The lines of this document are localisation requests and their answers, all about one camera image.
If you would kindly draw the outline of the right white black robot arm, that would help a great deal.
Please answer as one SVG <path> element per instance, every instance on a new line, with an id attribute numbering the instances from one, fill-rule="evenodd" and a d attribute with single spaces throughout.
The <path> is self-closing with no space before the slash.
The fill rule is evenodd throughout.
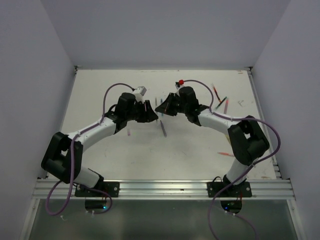
<path id="1" fill-rule="evenodd" d="M 199 103 L 190 86 L 170 93 L 155 111 L 168 116 L 184 114 L 189 122 L 228 136 L 234 161 L 223 177 L 222 189 L 227 196 L 235 196 L 241 190 L 240 184 L 246 180 L 249 168 L 270 148 L 269 141 L 254 117 L 233 120 L 225 114 L 218 116 L 217 113 L 210 112 L 207 105 Z"/>

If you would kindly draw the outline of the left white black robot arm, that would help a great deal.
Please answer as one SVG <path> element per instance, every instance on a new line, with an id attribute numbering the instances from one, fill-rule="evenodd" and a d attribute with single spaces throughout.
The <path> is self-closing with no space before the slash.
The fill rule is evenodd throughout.
<path id="1" fill-rule="evenodd" d="M 103 177 L 82 167 L 83 153 L 90 147 L 117 134 L 129 121 L 151 123 L 158 119 L 149 100 L 139 99 L 135 93 L 124 92 L 117 104 L 104 113 L 102 119 L 68 134 L 55 133 L 41 162 L 41 168 L 66 184 L 86 186 L 92 196 L 103 193 Z"/>

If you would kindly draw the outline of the purple highlighter pen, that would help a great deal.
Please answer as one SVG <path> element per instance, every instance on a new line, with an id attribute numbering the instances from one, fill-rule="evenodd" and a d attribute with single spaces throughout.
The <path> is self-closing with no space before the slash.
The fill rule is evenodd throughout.
<path id="1" fill-rule="evenodd" d="M 167 137 L 167 132 L 166 132 L 166 129 L 165 129 L 165 126 L 164 126 L 164 123 L 163 123 L 162 120 L 160 120 L 160 127 L 162 129 L 163 136 L 166 138 Z"/>

